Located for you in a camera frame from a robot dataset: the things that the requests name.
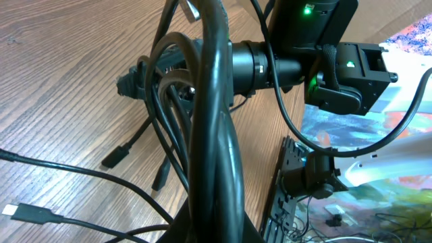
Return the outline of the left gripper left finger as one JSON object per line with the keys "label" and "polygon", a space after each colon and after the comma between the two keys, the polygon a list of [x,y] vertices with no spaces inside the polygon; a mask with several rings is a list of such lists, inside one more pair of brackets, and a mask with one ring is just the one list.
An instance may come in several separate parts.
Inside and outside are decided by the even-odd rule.
{"label": "left gripper left finger", "polygon": [[191,227],[188,199],[175,216],[173,223],[164,233],[164,243],[187,243]]}

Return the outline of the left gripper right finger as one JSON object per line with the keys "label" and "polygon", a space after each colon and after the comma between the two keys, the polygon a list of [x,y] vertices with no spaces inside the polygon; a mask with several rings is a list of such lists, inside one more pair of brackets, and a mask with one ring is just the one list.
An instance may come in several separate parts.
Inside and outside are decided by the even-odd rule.
{"label": "left gripper right finger", "polygon": [[244,213],[244,227],[242,243],[265,243],[263,237],[258,233],[249,216]]}

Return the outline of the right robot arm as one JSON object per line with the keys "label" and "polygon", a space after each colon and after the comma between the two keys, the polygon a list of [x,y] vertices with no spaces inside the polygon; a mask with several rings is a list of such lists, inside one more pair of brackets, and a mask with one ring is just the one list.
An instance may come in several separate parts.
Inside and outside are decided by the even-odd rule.
{"label": "right robot arm", "polygon": [[203,37],[190,40],[168,27],[177,7],[169,1],[150,57],[140,59],[117,81],[118,93],[143,100],[152,118],[169,131],[161,101],[174,84],[195,87],[195,120],[188,135],[188,183],[192,191],[240,186],[240,169],[228,168],[219,134],[227,130],[226,107],[234,95],[273,88],[277,95],[306,83],[306,103],[338,115],[365,115],[397,76],[386,70],[378,45],[344,43],[341,37],[357,1],[274,1],[256,8],[264,41],[231,43],[220,1],[193,1],[203,20]]}

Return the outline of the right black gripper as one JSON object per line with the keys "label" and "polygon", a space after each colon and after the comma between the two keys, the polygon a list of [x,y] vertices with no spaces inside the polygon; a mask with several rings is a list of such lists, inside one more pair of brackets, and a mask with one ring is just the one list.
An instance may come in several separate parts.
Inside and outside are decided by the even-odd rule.
{"label": "right black gripper", "polygon": [[[155,68],[154,78],[161,79],[161,102],[166,107],[166,90],[173,83],[179,82],[186,86],[198,89],[197,97],[210,110],[219,108],[218,102],[223,99],[223,84],[226,82],[229,68],[225,62],[229,61],[227,40],[210,40],[189,38],[163,38],[161,48],[177,45],[183,52],[184,58],[160,57]],[[142,55],[137,64],[129,69],[129,72],[120,76],[116,81],[117,93],[132,99],[145,100],[144,78],[146,65],[150,58]],[[185,70],[186,63],[193,70]]]}

